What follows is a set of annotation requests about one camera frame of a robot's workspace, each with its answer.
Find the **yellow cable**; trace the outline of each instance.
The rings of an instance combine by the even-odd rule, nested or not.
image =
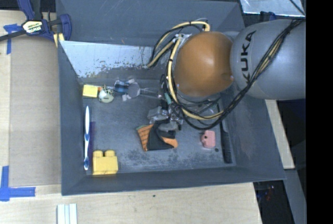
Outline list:
[[[188,22],[183,22],[181,24],[178,24],[174,27],[171,28],[171,30],[174,30],[174,29],[178,29],[178,28],[181,28],[183,26],[186,26],[186,25],[189,25],[189,24],[201,24],[201,25],[204,25],[204,31],[210,31],[210,26],[208,23],[204,22],[204,21],[188,21]],[[158,46],[165,40],[166,37],[169,36],[169,34],[171,33],[172,31],[168,32],[167,34],[165,34],[160,40],[159,40],[159,43],[156,45],[156,48],[158,48]],[[169,44],[167,44],[158,54],[157,56],[147,65],[147,67],[151,67],[157,60],[158,58],[167,50],[170,48],[170,46],[172,45],[173,42],[170,42]]]
[[[172,65],[172,61],[173,61],[173,57],[175,56],[176,54],[176,51],[177,51],[177,48],[179,46],[181,42],[181,38],[179,38],[176,43],[175,43],[175,46],[172,50],[172,53],[170,55],[170,59],[168,61],[168,84],[169,84],[169,90],[170,90],[170,94],[172,96],[172,98],[176,101],[176,103],[178,103],[178,100],[177,100],[177,97],[176,97],[176,94],[173,90],[173,85],[172,85],[172,78],[171,78],[171,65]],[[211,116],[207,116],[207,117],[199,117],[197,115],[194,115],[190,112],[188,112],[187,110],[183,109],[182,108],[182,111],[184,112],[184,114],[186,114],[187,116],[189,117],[192,117],[194,119],[198,119],[198,120],[208,120],[208,119],[213,119],[213,118],[217,118],[220,114],[222,114],[223,110],[220,111],[219,113],[216,113],[215,115],[211,115]]]
[[[161,55],[167,51],[170,46],[173,44],[174,42],[171,41],[170,43],[168,43],[161,51],[158,52],[157,56],[147,65],[147,67],[151,67],[153,64],[155,64],[155,62],[161,57]]]

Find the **clamp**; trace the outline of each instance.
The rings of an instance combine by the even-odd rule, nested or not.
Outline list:
[[[40,36],[57,44],[57,35],[62,34],[64,40],[69,40],[72,33],[71,19],[68,14],[62,14],[58,19],[47,21],[43,19],[40,12],[41,0],[17,0],[20,11],[22,11],[27,20],[21,25],[22,29],[7,35],[0,36],[0,41],[9,40],[11,38],[28,35]],[[61,32],[52,31],[52,26],[61,24]]]

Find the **blue tape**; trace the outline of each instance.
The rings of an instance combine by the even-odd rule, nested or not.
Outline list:
[[[10,25],[4,25],[5,31],[7,31],[8,34],[16,31],[22,30],[22,27],[17,24],[10,24]],[[11,39],[7,40],[7,55],[11,53]]]
[[[0,201],[7,202],[12,197],[35,197],[36,187],[8,187],[9,166],[2,167]]]

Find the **gray bin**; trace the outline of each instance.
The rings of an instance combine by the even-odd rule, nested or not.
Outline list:
[[[139,96],[123,102],[116,97],[110,104],[103,104],[82,97],[85,83],[113,85],[116,79],[134,78],[143,88],[158,87],[163,64],[151,70],[112,64],[102,67],[96,64],[97,56],[103,53],[104,59],[108,59],[119,54],[119,49],[122,49],[120,56],[127,55],[126,50],[133,47],[144,48],[143,55],[149,55],[165,31],[199,18],[208,19],[212,30],[239,32],[244,23],[237,3],[56,0],[56,8],[58,15],[69,14],[73,25],[71,40],[58,46],[63,195],[285,178],[264,100],[246,96],[223,121],[222,129],[214,127],[217,136],[214,149],[203,148],[200,131],[183,125],[176,136],[178,148],[144,152],[135,128],[148,124],[147,113],[158,105],[156,99]],[[222,93],[221,106],[227,106],[237,92],[238,87],[232,85]],[[86,105],[90,106],[95,123],[93,150],[115,150],[120,168],[116,175],[97,177],[83,168]]]

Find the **small toy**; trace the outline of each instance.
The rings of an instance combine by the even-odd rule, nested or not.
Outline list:
[[[118,159],[114,150],[93,152],[93,175],[116,174],[118,171]]]
[[[96,98],[98,94],[98,87],[94,85],[83,85],[83,96]]]
[[[201,142],[205,148],[214,148],[216,146],[215,132],[206,130],[201,136]]]
[[[104,85],[104,87],[99,91],[98,94],[98,100],[102,103],[110,103],[112,102],[114,99],[114,92],[112,89],[106,87]]]

